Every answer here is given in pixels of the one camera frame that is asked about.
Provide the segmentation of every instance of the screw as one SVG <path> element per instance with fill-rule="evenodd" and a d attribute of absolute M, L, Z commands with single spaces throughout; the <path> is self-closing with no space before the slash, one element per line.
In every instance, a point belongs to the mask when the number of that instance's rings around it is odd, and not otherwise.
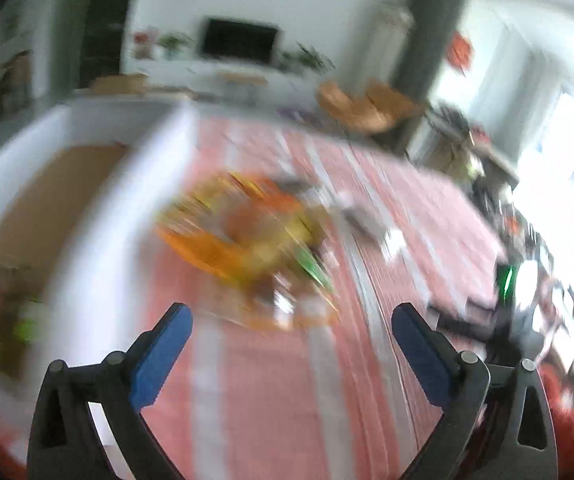
<path fill-rule="evenodd" d="M 52 361 L 49 364 L 49 371 L 53 374 L 60 372 L 62 370 L 62 365 L 64 365 L 64 362 L 61 359 L 56 359 L 56 361 Z"/>
<path fill-rule="evenodd" d="M 468 365 L 472 365 L 478 362 L 478 356 L 469 350 L 460 352 L 460 358 L 462 359 L 462 362 L 467 363 Z"/>
<path fill-rule="evenodd" d="M 106 359 L 110 365 L 119 365 L 123 362 L 123 359 L 125 359 L 125 352 L 114 350 L 106 357 Z"/>
<path fill-rule="evenodd" d="M 523 359 L 522 361 L 520 361 L 520 364 L 528 372 L 532 372 L 536 369 L 536 364 L 531 359 Z"/>

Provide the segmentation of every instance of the white cabinet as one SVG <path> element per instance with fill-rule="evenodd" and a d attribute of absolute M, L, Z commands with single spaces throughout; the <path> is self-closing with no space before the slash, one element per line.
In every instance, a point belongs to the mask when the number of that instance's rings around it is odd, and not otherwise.
<path fill-rule="evenodd" d="M 123 73 L 142 73 L 149 76 L 151 86 L 186 86 L 195 92 L 205 92 L 225 98 L 225 80 L 221 74 L 236 72 L 262 76 L 267 85 L 257 90 L 256 104 L 262 108 L 297 108 L 313 110 L 318 107 L 316 89 L 324 79 L 312 72 L 304 75 L 280 72 L 272 67 L 202 59 L 151 60 L 125 59 Z"/>

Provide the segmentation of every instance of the red object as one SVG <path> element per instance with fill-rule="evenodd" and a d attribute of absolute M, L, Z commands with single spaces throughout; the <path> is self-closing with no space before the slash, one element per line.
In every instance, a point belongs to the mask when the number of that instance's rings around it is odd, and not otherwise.
<path fill-rule="evenodd" d="M 458 70 L 469 70 L 471 67 L 471 58 L 474 54 L 474 48 L 470 41 L 464 38 L 461 33 L 455 32 L 449 48 L 447 49 L 447 61 Z"/>
<path fill-rule="evenodd" d="M 134 33 L 134 43 L 144 44 L 144 43 L 147 43 L 147 40 L 149 40 L 149 36 L 147 35 L 147 32 L 135 32 Z"/>
<path fill-rule="evenodd" d="M 4 444 L 0 442 L 0 472 L 3 478 L 27 480 L 27 471 L 23 464 L 12 458 Z"/>
<path fill-rule="evenodd" d="M 474 137 L 474 141 L 477 143 L 486 142 L 490 143 L 491 139 L 489 136 L 484 132 L 484 130 L 480 126 L 474 126 L 471 128 L 471 134 Z"/>
<path fill-rule="evenodd" d="M 558 476 L 574 471 L 574 407 L 563 406 L 562 387 L 556 369 L 549 364 L 538 368 L 554 423 L 558 450 Z"/>

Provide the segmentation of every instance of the pink tablecloth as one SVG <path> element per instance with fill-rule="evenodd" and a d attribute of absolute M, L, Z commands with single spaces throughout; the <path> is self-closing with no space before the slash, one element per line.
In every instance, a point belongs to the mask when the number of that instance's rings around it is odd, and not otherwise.
<path fill-rule="evenodd" d="M 403 301 L 423 314 L 429 299 L 454 311 L 468 296 L 490 300 L 499 241 L 444 177 L 346 142 L 204 119 L 186 186 L 219 168 L 314 177 L 395 224 L 407 245 L 385 262 L 338 226 L 341 322 L 331 328 L 262 335 L 195 316 L 187 347 L 144 410 L 150 428 L 188 479 L 397 478 L 440 410 L 391 339 L 391 311 Z M 150 326 L 174 301 L 211 301 L 209 276 L 163 245 L 155 259 Z"/>

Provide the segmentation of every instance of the blue gripper pad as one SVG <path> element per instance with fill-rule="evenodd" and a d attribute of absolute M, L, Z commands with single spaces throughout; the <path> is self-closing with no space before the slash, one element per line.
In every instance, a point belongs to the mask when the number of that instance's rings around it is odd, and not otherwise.
<path fill-rule="evenodd" d="M 154 403 L 192 333 L 191 311 L 187 305 L 179 303 L 174 303 L 172 308 L 176 306 L 176 312 L 157 333 L 132 372 L 130 402 L 136 412 Z"/>
<path fill-rule="evenodd" d="M 425 330 L 418 326 L 419 323 L 425 325 Z M 429 325 L 417 314 L 411 303 L 401 303 L 394 309 L 391 332 L 398 346 L 405 354 L 427 400 L 446 410 L 451 400 L 451 374 L 427 331 L 431 331 Z"/>

